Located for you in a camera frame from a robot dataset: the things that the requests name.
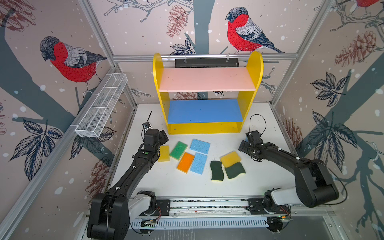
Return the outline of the light blue sponge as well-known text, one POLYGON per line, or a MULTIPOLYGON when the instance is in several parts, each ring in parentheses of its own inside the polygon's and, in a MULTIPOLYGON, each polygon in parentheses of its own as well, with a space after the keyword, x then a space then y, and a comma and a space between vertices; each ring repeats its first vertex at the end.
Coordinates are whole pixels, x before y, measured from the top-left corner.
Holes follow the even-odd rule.
POLYGON ((193 139, 190 145, 190 150, 208 155, 211 144, 201 140, 193 139))
POLYGON ((194 161, 191 165, 190 171, 199 175, 204 172, 205 164, 208 159, 207 155, 196 153, 194 161))

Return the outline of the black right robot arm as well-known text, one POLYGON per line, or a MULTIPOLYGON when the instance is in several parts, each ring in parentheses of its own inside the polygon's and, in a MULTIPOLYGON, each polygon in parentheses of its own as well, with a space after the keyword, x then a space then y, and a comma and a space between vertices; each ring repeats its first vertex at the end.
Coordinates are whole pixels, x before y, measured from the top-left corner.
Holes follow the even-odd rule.
POLYGON ((264 143, 262 134, 258 131, 246 133, 246 138, 239 146, 240 152, 247 154, 255 162, 272 162, 295 177, 294 187, 265 192, 263 204, 266 212, 273 212, 283 205, 303 204, 314 208, 339 198, 336 184, 322 161, 300 158, 273 143, 264 143))

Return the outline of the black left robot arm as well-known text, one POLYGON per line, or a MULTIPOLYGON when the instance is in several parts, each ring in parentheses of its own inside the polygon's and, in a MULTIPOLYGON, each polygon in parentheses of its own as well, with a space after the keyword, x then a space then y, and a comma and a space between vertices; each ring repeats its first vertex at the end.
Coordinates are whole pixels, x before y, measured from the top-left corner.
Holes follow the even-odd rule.
POLYGON ((133 162, 124 175, 105 193, 96 194, 91 200, 87 237, 96 240, 123 240, 131 221, 140 214, 153 213, 156 194, 140 191, 130 198, 141 179, 161 156, 160 147, 168 142, 165 131, 148 129, 143 143, 133 155, 133 162))

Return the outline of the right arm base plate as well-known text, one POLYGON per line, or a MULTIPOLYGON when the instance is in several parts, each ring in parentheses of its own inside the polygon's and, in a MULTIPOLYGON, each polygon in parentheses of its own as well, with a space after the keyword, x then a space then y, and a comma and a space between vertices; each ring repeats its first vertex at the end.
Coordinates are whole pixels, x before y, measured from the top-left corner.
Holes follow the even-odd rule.
POLYGON ((290 215, 289 205, 277 205, 270 199, 248 199, 246 210, 252 215, 290 215))

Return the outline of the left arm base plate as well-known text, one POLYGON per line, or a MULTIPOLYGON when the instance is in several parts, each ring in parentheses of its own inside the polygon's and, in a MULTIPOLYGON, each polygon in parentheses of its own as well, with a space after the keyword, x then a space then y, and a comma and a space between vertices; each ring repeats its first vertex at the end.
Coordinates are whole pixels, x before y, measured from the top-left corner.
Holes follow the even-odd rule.
POLYGON ((151 214, 146 215, 144 212, 139 215, 139 217, 158 217, 158 216, 169 216, 171 208, 170 200, 156 200, 155 211, 151 214))

